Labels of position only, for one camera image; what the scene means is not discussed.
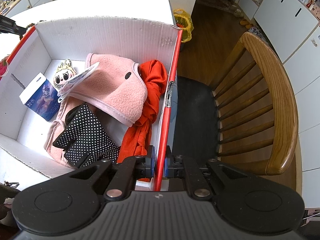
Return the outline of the black dotted glove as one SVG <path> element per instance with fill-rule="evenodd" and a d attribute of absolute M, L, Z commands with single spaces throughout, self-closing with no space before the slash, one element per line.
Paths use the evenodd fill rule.
<path fill-rule="evenodd" d="M 102 159 L 116 162 L 120 152 L 106 133 L 96 115 L 83 103 L 66 115 L 66 128 L 53 146 L 63 150 L 63 156 L 74 168 L 81 168 Z"/>

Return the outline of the light wooden chair near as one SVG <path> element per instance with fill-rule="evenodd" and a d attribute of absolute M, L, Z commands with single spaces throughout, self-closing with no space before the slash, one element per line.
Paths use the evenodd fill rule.
<path fill-rule="evenodd" d="M 279 57 L 256 35 L 239 38 L 209 85 L 178 77 L 174 155 L 199 165 L 227 158 L 259 176 L 283 174 L 298 137 L 294 92 Z"/>

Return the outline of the pink cartoon sticker packet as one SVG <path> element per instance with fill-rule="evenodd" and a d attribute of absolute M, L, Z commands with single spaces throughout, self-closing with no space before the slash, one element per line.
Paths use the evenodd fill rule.
<path fill-rule="evenodd" d="M 57 93 L 57 96 L 59 97 L 57 100 L 58 103 L 61 103 L 68 96 L 68 94 L 74 89 L 75 86 L 77 86 L 86 78 L 88 78 L 99 66 L 99 63 L 100 62 L 93 64 L 92 66 L 88 67 L 86 70 L 84 70 L 80 74 L 76 74 L 76 76 L 72 77 L 65 84 L 63 84 Z"/>

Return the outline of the pink fleece bib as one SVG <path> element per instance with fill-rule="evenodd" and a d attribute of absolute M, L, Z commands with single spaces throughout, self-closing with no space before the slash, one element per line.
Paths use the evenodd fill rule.
<path fill-rule="evenodd" d="M 131 127 L 142 114 L 147 88 L 140 77 L 139 64 L 116 55 L 89 53 L 85 69 L 97 62 L 100 63 L 96 70 L 61 102 L 49 129 L 44 149 L 61 165 L 69 166 L 62 150 L 54 147 L 53 142 L 65 129 L 65 117 L 74 107 L 86 102 L 91 110 L 99 109 L 127 127 Z"/>

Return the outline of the cartoon face plush keychain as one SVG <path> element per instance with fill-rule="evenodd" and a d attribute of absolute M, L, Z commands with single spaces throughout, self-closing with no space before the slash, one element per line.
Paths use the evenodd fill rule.
<path fill-rule="evenodd" d="M 65 59 L 65 61 L 59 64 L 54 74 L 54 87 L 59 90 L 68 80 L 76 76 L 76 74 L 77 72 L 72 66 L 71 60 Z"/>

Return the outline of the yellow plastic bag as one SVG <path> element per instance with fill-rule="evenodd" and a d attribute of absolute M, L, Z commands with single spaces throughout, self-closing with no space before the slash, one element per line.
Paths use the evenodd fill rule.
<path fill-rule="evenodd" d="M 183 9 L 175 9 L 173 11 L 176 25 L 182 30 L 182 43 L 189 42 L 192 39 L 192 31 L 194 29 L 191 16 Z"/>

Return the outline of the blue card pack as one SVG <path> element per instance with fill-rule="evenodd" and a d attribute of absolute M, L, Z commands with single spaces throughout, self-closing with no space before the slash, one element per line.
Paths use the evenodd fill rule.
<path fill-rule="evenodd" d="M 42 73 L 33 78 L 19 98 L 25 106 L 46 121 L 50 121 L 60 108 L 57 90 Z"/>

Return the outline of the red knotted cloth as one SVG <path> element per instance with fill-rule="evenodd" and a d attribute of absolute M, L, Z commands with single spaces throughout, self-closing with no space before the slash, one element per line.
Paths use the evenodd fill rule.
<path fill-rule="evenodd" d="M 152 137 L 152 124 L 157 120 L 159 101 L 166 91 L 168 74 L 158 60 L 144 62 L 139 67 L 141 78 L 147 88 L 147 98 L 140 118 L 127 129 L 120 147 L 117 162 L 136 155 L 147 155 Z"/>

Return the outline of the red white cardboard box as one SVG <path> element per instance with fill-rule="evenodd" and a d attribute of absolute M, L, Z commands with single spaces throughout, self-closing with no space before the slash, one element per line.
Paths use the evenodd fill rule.
<path fill-rule="evenodd" d="M 174 139 L 178 27 L 119 17 L 1 35 L 1 182 L 22 191 Z"/>

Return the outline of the white wall cabinet unit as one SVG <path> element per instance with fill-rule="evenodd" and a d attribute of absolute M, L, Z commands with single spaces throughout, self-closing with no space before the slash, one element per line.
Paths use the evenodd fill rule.
<path fill-rule="evenodd" d="M 298 107 L 302 197 L 319 208 L 319 18 L 299 0 L 239 0 L 271 42 L 290 79 Z"/>

